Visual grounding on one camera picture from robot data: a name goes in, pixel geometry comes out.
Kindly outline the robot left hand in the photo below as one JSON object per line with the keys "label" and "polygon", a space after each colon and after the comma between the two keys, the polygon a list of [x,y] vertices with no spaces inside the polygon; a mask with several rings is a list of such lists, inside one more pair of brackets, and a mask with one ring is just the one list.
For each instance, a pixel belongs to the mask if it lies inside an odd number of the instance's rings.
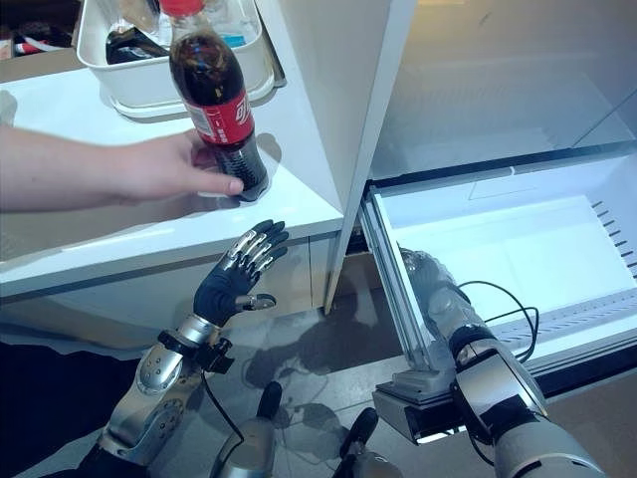
{"label": "robot left hand", "polygon": [[274,263],[287,254],[289,238],[284,221],[260,222],[241,235],[201,282],[193,299],[193,313],[223,328],[236,314],[270,309],[271,294],[252,290]]}

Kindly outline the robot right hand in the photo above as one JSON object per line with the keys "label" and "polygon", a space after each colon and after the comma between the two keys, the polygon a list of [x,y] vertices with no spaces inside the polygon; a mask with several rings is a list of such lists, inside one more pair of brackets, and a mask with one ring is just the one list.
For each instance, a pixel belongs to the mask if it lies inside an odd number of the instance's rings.
{"label": "robot right hand", "polygon": [[442,289],[448,289],[471,304],[467,295],[456,285],[448,270],[434,257],[423,251],[414,251],[399,247],[409,282],[425,321],[431,322],[429,306],[433,295]]}

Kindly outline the person's hand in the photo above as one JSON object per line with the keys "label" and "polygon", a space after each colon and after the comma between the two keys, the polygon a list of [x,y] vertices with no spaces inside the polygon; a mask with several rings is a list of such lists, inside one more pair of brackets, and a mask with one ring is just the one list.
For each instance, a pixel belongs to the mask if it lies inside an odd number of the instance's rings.
{"label": "person's hand", "polygon": [[244,182],[223,173],[214,151],[192,130],[118,146],[111,152],[104,185],[125,200],[190,193],[236,196],[244,190]]}

